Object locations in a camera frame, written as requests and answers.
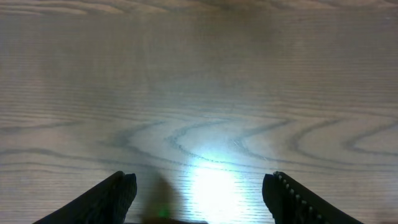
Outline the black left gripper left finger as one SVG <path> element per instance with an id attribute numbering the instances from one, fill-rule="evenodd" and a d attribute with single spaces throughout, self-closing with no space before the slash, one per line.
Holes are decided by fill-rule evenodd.
<path id="1" fill-rule="evenodd" d="M 136 195 L 136 175 L 117 171 L 34 224 L 123 224 Z"/>

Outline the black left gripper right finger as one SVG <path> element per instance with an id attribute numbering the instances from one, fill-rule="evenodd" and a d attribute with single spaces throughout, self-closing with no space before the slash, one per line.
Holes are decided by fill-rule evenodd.
<path id="1" fill-rule="evenodd" d="M 276 224 L 362 224 L 283 172 L 264 176 L 262 197 Z"/>

